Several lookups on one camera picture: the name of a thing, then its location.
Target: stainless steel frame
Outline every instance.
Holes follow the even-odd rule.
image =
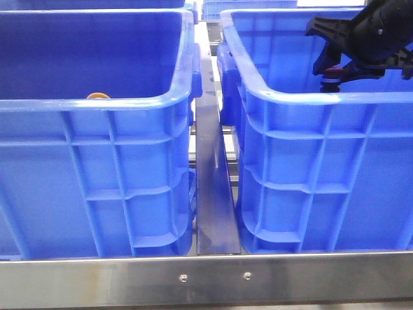
[[[413,251],[231,255],[239,238],[205,23],[197,38],[199,256],[0,262],[0,308],[413,300]]]

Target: plastic bin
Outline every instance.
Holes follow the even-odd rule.
[[[239,142],[236,213],[248,252],[412,248],[413,81],[388,70],[320,94],[311,73],[325,42],[305,37],[307,22],[357,12],[221,13],[218,61]]]
[[[192,14],[1,12],[0,36],[0,259],[187,253]]]
[[[295,8],[297,0],[204,0],[202,20],[221,19],[219,13],[235,8]]]
[[[183,8],[198,22],[194,0],[1,0],[0,10],[78,10],[101,8]]]

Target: screw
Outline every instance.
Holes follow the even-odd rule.
[[[252,278],[252,273],[250,273],[249,271],[245,272],[243,275],[243,278],[245,281],[249,281]]]
[[[188,281],[188,275],[187,274],[181,274],[179,276],[179,281],[182,283],[186,283],[186,281]]]

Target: metal bar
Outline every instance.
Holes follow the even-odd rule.
[[[239,254],[234,201],[212,73],[206,23],[196,26],[203,95],[196,99],[197,252]]]
[[[0,308],[413,299],[413,252],[0,262]]]

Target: crate rim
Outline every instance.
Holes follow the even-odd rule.
[[[194,17],[183,8],[162,9],[96,9],[96,10],[10,10],[1,15],[33,14],[180,14],[181,35],[176,57],[176,66],[170,88],[164,94],[149,98],[110,99],[0,99],[0,112],[17,111],[64,111],[64,110],[150,110],[175,105],[189,97],[192,85],[192,58],[194,51]]]
[[[236,62],[237,69],[241,75],[241,79],[246,89],[255,97],[280,105],[337,105],[337,104],[382,104],[394,100],[398,97],[399,103],[411,103],[411,95],[409,92],[351,92],[351,93],[335,93],[335,94],[320,94],[320,93],[286,93],[279,92],[270,88],[258,72],[251,57],[246,51],[238,32],[235,28],[232,14],[238,12],[246,13],[300,13],[300,12],[358,12],[360,8],[275,8],[275,9],[235,9],[224,10],[221,12],[221,20],[225,42],[228,44],[230,51]]]

